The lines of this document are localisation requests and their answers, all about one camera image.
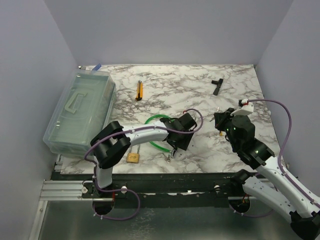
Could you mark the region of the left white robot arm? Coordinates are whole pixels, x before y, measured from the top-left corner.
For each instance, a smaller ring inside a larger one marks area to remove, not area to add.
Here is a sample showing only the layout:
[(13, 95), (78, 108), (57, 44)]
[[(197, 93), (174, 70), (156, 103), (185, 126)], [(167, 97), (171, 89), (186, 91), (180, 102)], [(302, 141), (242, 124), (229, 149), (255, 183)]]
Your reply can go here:
[(90, 142), (85, 153), (93, 154), (94, 187), (93, 191), (101, 198), (111, 191), (113, 167), (119, 163), (127, 150), (133, 146), (149, 142), (167, 142), (174, 149), (187, 150), (196, 131), (200, 129), (189, 113), (179, 118), (162, 117), (151, 124), (123, 126), (118, 121), (110, 122)]

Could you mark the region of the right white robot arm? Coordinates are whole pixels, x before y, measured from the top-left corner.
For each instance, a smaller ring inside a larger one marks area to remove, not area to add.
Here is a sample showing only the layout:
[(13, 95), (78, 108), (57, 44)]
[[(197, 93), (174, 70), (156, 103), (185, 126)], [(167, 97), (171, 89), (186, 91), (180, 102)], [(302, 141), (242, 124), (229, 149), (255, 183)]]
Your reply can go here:
[(230, 191), (251, 195), (285, 218), (303, 240), (315, 240), (320, 234), (320, 198), (305, 187), (279, 162), (275, 153), (255, 137), (255, 125), (246, 115), (229, 108), (214, 113), (215, 128), (225, 132), (232, 151), (241, 161), (274, 185), (261, 182), (252, 173), (240, 170), (232, 177)]

